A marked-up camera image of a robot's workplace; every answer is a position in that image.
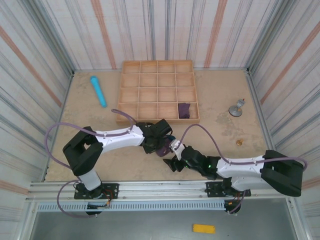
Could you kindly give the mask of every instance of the metal bracket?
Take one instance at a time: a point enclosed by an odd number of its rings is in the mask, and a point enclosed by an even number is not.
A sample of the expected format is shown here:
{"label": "metal bracket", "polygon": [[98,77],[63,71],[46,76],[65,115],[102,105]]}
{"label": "metal bracket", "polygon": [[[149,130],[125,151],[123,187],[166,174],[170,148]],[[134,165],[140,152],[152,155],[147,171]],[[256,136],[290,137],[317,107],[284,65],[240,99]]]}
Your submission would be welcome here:
{"label": "metal bracket", "polygon": [[[209,181],[205,183],[205,192],[208,198],[225,198],[225,197],[234,197],[232,195],[228,195],[224,192],[222,188],[222,181]],[[243,192],[239,192],[239,197],[242,197]],[[245,191],[245,197],[250,197],[251,191]]]}
{"label": "metal bracket", "polygon": [[[109,190],[112,192],[112,196],[110,196],[110,192],[106,191],[106,195],[109,199],[117,199],[118,193],[119,193],[119,184],[118,183],[103,183],[102,184],[103,189]],[[105,194],[101,194],[101,196],[98,198],[100,199],[107,199],[107,196]],[[78,183],[75,186],[74,191],[74,199],[76,200],[92,200],[92,197],[90,197],[90,192],[86,189],[85,185],[83,183]]]}

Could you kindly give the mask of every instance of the gray floor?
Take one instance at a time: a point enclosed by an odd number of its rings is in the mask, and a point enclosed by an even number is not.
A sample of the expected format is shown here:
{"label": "gray floor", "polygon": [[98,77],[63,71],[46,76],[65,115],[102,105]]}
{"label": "gray floor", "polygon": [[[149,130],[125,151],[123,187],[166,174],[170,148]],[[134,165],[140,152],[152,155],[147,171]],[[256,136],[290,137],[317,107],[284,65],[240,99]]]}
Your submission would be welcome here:
{"label": "gray floor", "polygon": [[[192,232],[214,225],[216,234]],[[238,216],[224,211],[103,212],[78,219],[38,213],[32,240],[295,240],[284,199],[245,199]]]}

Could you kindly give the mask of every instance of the purple cloth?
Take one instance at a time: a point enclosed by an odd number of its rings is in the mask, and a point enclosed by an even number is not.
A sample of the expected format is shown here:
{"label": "purple cloth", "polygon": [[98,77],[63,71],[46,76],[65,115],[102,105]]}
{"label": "purple cloth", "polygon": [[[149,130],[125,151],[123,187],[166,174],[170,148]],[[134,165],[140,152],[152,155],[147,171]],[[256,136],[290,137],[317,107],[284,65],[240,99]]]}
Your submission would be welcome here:
{"label": "purple cloth", "polygon": [[164,140],[164,146],[158,150],[155,151],[155,153],[159,156],[159,157],[163,157],[165,155],[167,155],[168,153],[170,153],[170,143],[172,142],[171,139],[166,138]]}
{"label": "purple cloth", "polygon": [[189,107],[190,107],[190,103],[179,103],[178,104],[178,112],[179,112],[180,119],[189,119],[190,118]]}

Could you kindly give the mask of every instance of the wooden table surface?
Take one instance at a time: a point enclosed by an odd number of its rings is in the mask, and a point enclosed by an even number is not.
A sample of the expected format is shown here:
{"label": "wooden table surface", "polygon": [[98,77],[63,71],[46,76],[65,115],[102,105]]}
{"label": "wooden table surface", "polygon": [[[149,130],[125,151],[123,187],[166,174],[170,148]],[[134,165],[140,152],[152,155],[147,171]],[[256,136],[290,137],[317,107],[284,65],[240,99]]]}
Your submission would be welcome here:
{"label": "wooden table surface", "polygon": [[[90,76],[99,78],[107,108],[102,108],[90,83]],[[62,114],[62,122],[81,127],[91,126],[94,131],[124,128],[116,124],[116,115],[111,109],[117,107],[121,73],[77,72]],[[222,153],[227,158],[249,158],[263,155],[266,144],[250,96],[243,71],[199,70],[195,71],[200,124],[213,135]],[[232,117],[228,109],[238,99],[245,99],[241,117]],[[180,139],[188,124],[171,124],[173,135]],[[61,126],[58,129],[53,155],[67,163],[62,152],[65,144],[77,133],[76,129]],[[243,139],[242,146],[236,145]],[[183,143],[192,146],[204,155],[218,156],[211,139],[199,127],[193,127]],[[98,159],[95,169],[103,181],[169,181],[201,180],[198,172],[183,169],[172,172],[155,153],[145,154],[142,147],[125,147],[106,152]],[[68,181],[76,179],[71,170],[50,161],[46,181]]]}

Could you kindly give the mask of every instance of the metal stand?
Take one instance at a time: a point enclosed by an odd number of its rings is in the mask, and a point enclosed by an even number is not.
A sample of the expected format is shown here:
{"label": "metal stand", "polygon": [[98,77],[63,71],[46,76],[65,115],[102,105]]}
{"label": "metal stand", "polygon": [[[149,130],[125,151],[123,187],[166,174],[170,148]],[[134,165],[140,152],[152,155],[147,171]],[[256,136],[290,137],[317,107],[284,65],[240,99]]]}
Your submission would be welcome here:
{"label": "metal stand", "polygon": [[238,102],[236,103],[236,105],[232,105],[231,107],[229,107],[229,113],[233,116],[233,117],[240,117],[242,115],[242,109],[241,107],[245,104],[245,100],[244,99],[239,99]]}

